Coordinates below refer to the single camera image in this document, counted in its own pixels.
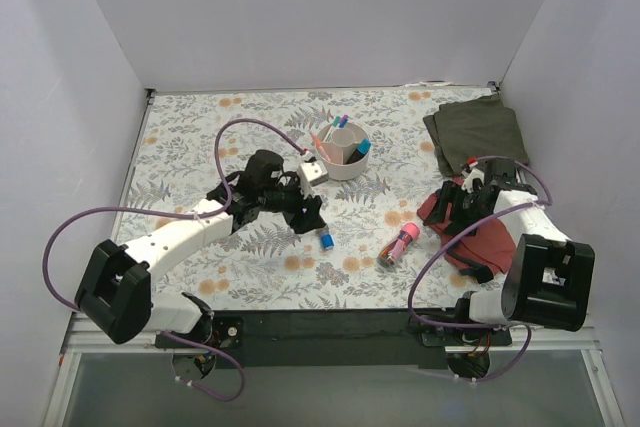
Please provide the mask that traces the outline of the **blue and grey cap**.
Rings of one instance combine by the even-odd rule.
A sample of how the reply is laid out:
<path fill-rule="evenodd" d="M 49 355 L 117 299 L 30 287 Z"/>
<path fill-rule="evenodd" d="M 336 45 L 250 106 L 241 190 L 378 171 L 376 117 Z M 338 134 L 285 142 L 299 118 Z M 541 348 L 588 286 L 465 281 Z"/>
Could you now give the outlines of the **blue and grey cap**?
<path fill-rule="evenodd" d="M 334 240 L 331 233 L 328 230 L 322 230 L 319 232 L 320 243 L 324 251 L 329 251 L 334 248 Z"/>

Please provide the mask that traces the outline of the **orange pen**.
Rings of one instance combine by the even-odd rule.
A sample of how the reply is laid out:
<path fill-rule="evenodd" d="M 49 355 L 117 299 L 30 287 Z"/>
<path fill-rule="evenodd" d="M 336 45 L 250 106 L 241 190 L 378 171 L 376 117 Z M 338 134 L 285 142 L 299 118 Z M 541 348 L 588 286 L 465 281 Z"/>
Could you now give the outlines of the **orange pen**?
<path fill-rule="evenodd" d="M 318 138 L 318 136 L 313 133 L 312 131 L 309 132 L 312 141 L 314 143 L 314 146 L 317 150 L 317 152 L 320 154 L 320 156 L 327 162 L 331 161 L 330 156 L 328 155 L 327 151 L 325 150 L 322 141 Z"/>

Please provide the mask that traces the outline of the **white round compartment organizer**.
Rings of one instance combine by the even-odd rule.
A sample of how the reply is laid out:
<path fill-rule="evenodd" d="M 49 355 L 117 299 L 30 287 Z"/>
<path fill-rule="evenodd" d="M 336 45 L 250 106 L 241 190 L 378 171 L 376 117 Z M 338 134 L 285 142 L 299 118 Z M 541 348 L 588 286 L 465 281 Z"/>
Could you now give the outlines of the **white round compartment organizer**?
<path fill-rule="evenodd" d="M 349 158 L 364 140 L 369 140 L 369 134 L 358 124 L 348 121 L 342 128 L 332 131 L 328 141 L 324 139 L 331 125 L 323 126 L 316 134 L 329 159 L 319 153 L 320 160 L 328 172 L 331 180 L 350 181 L 364 173 L 372 151 L 372 147 L 357 161 L 349 163 Z"/>

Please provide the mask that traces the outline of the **blue-capped black highlighter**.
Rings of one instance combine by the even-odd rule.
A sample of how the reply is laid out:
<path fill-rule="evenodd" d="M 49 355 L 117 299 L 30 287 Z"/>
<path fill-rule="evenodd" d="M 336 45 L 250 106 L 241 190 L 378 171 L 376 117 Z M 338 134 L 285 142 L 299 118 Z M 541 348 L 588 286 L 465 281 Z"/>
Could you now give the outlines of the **blue-capped black highlighter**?
<path fill-rule="evenodd" d="M 369 141 L 369 139 L 363 139 L 348 157 L 346 165 L 355 164 L 364 159 L 368 155 L 370 148 L 371 142 Z"/>

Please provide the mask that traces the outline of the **purple-capped white pen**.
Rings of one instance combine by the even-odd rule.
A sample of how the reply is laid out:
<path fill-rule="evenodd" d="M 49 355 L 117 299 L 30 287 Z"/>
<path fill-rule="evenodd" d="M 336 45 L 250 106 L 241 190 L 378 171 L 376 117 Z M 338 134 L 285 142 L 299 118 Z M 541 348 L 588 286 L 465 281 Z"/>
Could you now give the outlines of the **purple-capped white pen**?
<path fill-rule="evenodd" d="M 349 120 L 349 116 L 348 116 L 348 115 L 344 115 L 344 116 L 340 119 L 340 122 L 339 122 L 339 124 L 338 124 L 338 127 L 339 127 L 339 128 L 343 128 L 343 127 L 346 125 L 346 123 L 348 122 L 348 120 Z"/>

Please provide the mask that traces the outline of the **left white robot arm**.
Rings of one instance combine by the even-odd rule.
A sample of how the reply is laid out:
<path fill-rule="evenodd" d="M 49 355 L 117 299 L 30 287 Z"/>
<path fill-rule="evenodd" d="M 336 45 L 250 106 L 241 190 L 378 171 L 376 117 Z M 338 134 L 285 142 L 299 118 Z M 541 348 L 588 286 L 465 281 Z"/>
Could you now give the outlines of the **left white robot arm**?
<path fill-rule="evenodd" d="M 324 164 L 305 157 L 294 171 L 269 150 L 256 151 L 227 175 L 186 220 L 174 220 L 137 239 L 111 240 L 92 252 L 75 296 L 80 311 L 116 344 L 143 332 L 169 331 L 193 347 L 214 334 L 213 310 L 189 293 L 159 294 L 154 285 L 174 267 L 236 233 L 263 212 L 278 213 L 296 234 L 325 227 L 314 187 L 328 179 Z"/>

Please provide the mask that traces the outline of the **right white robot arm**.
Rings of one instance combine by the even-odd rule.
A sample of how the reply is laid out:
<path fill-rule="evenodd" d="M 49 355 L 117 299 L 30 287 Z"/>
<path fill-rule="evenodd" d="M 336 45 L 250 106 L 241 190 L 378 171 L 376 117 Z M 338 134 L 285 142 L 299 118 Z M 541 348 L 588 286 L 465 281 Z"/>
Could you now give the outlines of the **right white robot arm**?
<path fill-rule="evenodd" d="M 516 323 L 576 332 L 584 324 L 595 252 L 571 240 L 546 214 L 549 191 L 518 175 L 521 163 L 502 156 L 470 159 L 462 179 L 448 180 L 417 211 L 441 240 L 462 276 L 484 285 L 498 274 L 500 289 L 468 291 L 456 305 L 425 319 L 475 344 L 491 327 Z"/>

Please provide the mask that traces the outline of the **red cloth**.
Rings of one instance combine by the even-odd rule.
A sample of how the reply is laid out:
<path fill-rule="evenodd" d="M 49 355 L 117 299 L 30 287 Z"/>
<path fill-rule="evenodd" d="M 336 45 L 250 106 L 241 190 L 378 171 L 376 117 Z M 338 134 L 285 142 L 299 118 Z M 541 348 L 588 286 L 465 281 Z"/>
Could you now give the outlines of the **red cloth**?
<path fill-rule="evenodd" d="M 474 235 L 467 235 L 444 254 L 457 272 L 473 278 L 479 284 L 510 270 L 516 246 L 500 220 L 480 226 Z"/>

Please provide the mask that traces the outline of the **dark green cloth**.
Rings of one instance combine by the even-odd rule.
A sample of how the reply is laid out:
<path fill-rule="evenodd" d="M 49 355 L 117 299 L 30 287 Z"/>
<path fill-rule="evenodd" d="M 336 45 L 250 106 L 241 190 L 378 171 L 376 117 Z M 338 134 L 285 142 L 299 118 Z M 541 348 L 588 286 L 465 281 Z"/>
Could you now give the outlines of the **dark green cloth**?
<path fill-rule="evenodd" d="M 423 122 L 445 177 L 460 176 L 472 157 L 498 155 L 529 164 L 516 114 L 497 94 L 442 104 Z"/>

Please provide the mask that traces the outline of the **floral patterned mat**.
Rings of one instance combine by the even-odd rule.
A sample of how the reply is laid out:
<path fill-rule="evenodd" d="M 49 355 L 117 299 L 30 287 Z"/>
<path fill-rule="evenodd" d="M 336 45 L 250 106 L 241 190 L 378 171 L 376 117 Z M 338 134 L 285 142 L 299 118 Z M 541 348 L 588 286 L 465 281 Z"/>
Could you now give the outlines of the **floral patterned mat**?
<path fill-rule="evenodd" d="M 476 282 L 445 260 L 423 230 L 392 269 L 381 249 L 413 221 L 442 183 L 423 118 L 440 105 L 485 95 L 482 88 L 382 89 L 157 95 L 141 135 L 116 240 L 162 227 L 167 213 L 192 208 L 221 174 L 244 168 L 258 149 L 279 153 L 287 169 L 298 146 L 310 146 L 336 116 L 348 115 L 372 143 L 366 170 L 330 181 L 319 194 L 335 246 L 324 251 L 313 234 L 296 235 L 275 214 L 200 249 L 156 285 L 189 292 L 221 309 L 449 307 Z"/>

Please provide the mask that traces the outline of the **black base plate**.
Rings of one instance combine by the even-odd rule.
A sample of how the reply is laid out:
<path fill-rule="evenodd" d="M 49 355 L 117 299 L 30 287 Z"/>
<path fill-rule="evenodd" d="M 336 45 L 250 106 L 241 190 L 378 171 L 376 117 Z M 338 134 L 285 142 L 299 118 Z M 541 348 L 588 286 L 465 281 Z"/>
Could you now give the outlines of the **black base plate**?
<path fill-rule="evenodd" d="M 485 359 L 505 347 L 505 331 L 432 327 L 402 309 L 221 311 L 204 341 L 244 367 L 447 367 L 447 347 Z"/>

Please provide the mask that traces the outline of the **aluminium frame rail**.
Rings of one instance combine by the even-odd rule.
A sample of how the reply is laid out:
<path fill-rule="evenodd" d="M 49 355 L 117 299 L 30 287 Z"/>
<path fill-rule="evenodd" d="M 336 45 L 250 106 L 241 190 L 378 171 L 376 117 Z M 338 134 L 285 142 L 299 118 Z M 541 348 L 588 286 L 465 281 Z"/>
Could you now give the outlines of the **aluminium frame rail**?
<path fill-rule="evenodd" d="M 208 375 L 144 334 L 72 322 L 47 426 L 621 426 L 590 328 L 515 328 L 472 359 L 401 311 L 245 312 Z"/>

